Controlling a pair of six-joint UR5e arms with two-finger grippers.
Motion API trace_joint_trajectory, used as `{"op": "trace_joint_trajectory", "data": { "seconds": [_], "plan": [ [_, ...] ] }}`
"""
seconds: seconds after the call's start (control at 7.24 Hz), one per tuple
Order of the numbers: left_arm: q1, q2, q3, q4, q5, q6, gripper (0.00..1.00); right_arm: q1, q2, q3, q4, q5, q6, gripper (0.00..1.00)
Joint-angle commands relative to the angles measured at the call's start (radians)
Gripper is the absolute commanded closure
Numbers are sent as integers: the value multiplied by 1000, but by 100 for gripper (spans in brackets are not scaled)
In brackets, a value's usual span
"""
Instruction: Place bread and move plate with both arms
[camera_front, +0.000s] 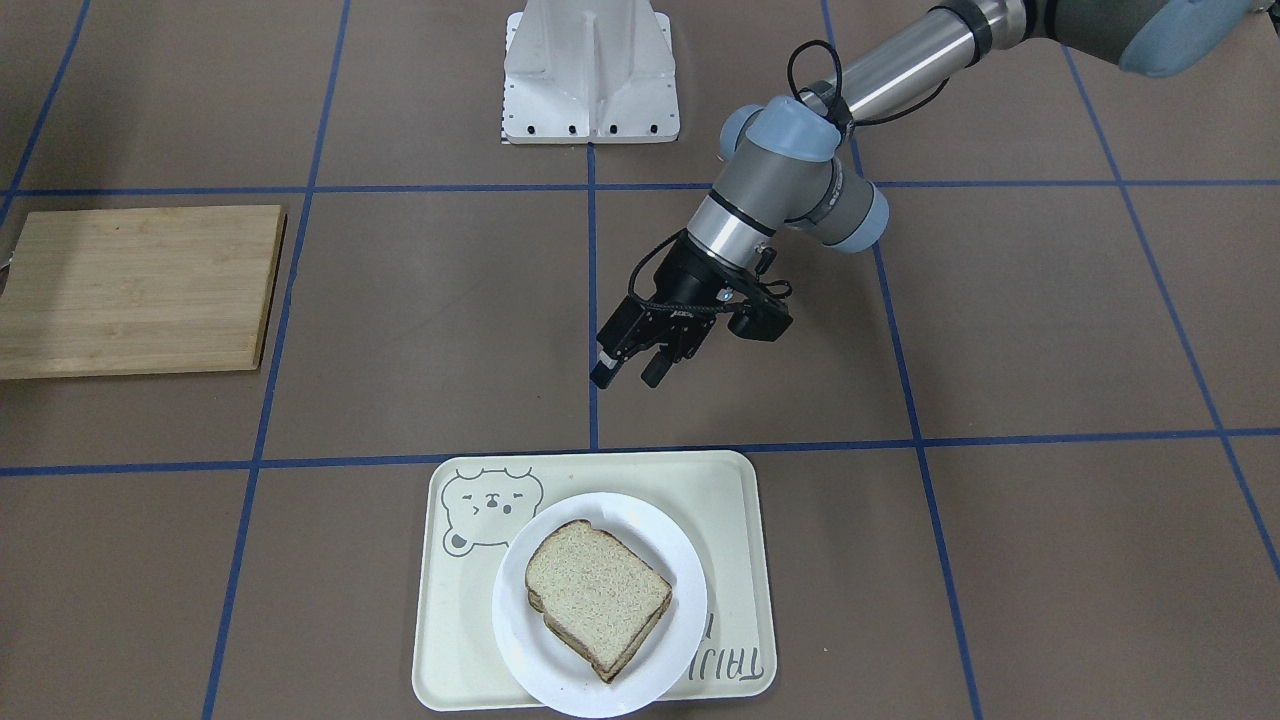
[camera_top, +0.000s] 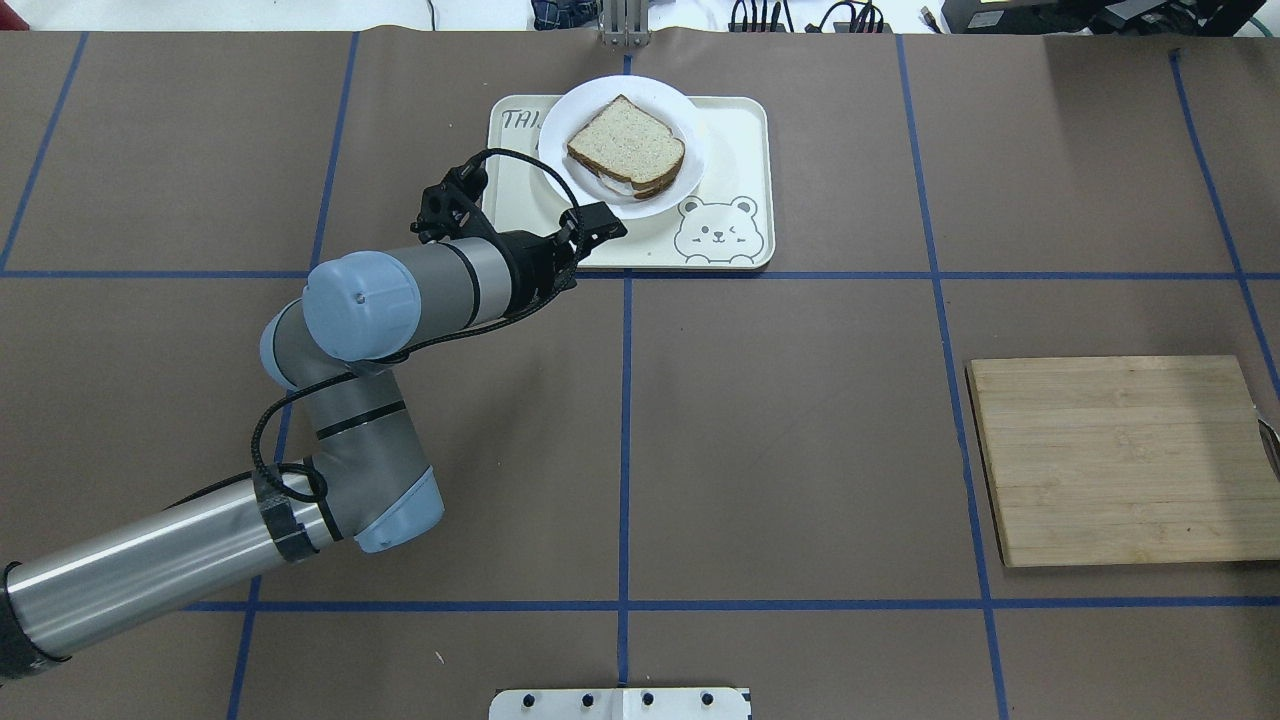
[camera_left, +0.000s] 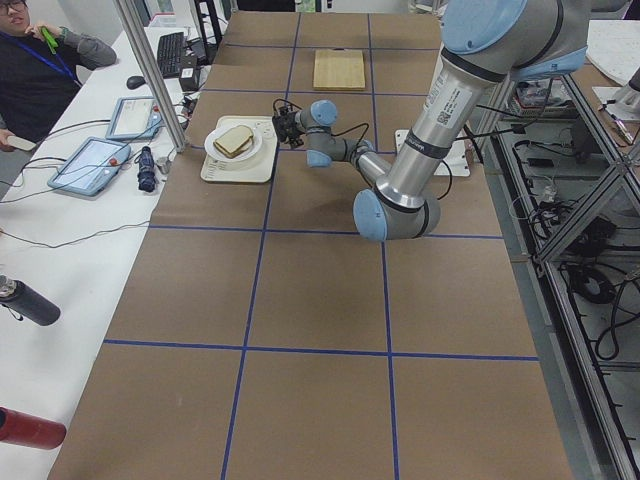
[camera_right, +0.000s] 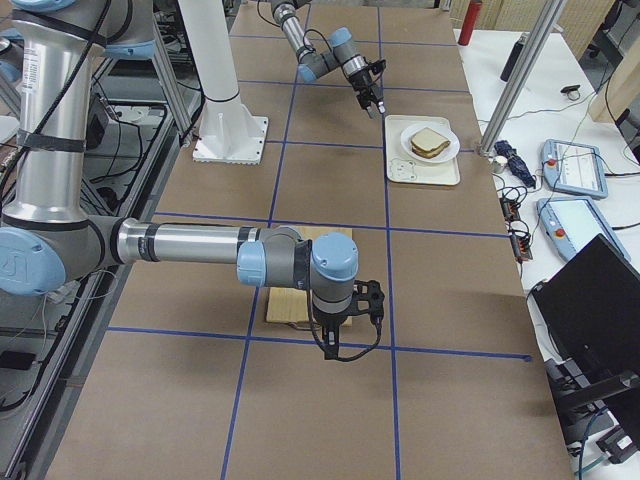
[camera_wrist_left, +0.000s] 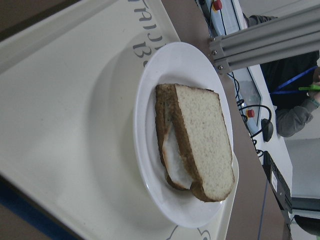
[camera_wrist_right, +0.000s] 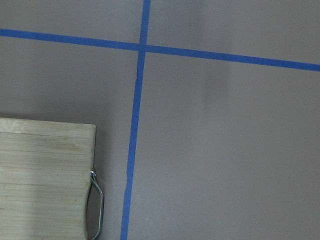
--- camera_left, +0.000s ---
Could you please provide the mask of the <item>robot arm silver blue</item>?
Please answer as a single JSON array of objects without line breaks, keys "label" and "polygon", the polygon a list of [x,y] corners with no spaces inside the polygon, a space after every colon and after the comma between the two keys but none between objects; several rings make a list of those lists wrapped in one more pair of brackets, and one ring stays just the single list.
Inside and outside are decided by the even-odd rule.
[{"label": "robot arm silver blue", "polygon": [[371,241],[421,237],[440,218],[427,184],[484,91],[502,82],[556,78],[579,69],[587,51],[589,1],[451,1],[442,18],[442,69],[393,163],[364,140],[331,131],[337,108],[320,100],[276,110],[278,140],[307,145],[307,164],[350,163],[368,183],[354,200],[359,234]]}]

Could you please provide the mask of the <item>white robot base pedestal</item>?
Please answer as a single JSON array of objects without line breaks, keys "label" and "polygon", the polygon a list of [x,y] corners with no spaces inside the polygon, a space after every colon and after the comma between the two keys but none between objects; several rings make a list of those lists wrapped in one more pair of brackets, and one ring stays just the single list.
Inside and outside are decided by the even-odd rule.
[{"label": "white robot base pedestal", "polygon": [[[407,134],[407,129],[397,129],[395,131],[396,153],[399,153]],[[470,173],[465,144],[463,142],[455,142],[448,155],[439,163],[434,175],[448,176],[451,174],[453,177],[468,177]]]}]

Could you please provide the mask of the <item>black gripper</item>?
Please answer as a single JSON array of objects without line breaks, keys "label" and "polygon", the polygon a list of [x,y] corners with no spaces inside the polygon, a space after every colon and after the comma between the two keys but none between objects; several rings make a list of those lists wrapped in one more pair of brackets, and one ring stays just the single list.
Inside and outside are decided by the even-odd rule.
[{"label": "black gripper", "polygon": [[280,143],[290,148],[298,148],[303,145],[301,136],[303,131],[297,123],[297,112],[290,110],[277,110],[272,117],[272,124]]}]

